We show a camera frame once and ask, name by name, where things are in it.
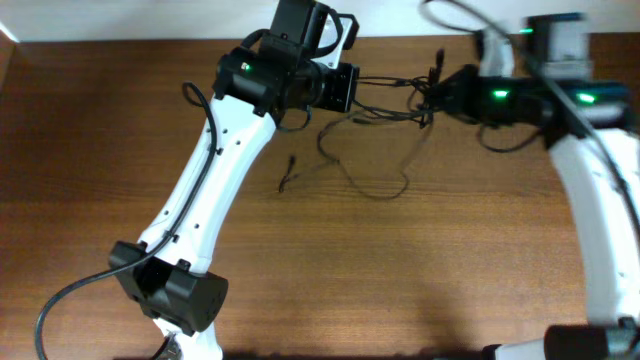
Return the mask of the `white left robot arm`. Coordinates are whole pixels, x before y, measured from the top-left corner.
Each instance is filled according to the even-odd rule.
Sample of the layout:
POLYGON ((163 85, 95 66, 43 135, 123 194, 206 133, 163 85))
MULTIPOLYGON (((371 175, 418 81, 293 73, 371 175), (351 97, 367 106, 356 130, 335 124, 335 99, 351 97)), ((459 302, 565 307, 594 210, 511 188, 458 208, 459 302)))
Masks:
POLYGON ((216 239, 256 157, 290 109, 346 113, 359 70, 341 61, 359 25, 316 1, 282 1, 272 24, 221 57, 213 96, 184 95, 206 122, 161 212, 134 243, 117 242, 109 266, 161 330, 160 359, 218 359, 214 321, 228 291, 210 272, 216 239))

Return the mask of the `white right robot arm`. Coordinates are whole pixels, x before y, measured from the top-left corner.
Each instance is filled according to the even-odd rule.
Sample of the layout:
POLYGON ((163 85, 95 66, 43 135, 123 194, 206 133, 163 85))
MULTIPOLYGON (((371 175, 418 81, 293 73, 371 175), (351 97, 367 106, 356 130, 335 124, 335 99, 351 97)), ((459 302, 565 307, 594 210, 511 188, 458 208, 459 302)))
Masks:
POLYGON ((485 359, 639 355, 639 137, 628 89, 593 79, 580 13, 529 17, 523 40, 486 21, 478 65, 435 85, 428 106, 480 129, 534 127, 564 186, 583 261, 586 321, 489 345, 485 359))

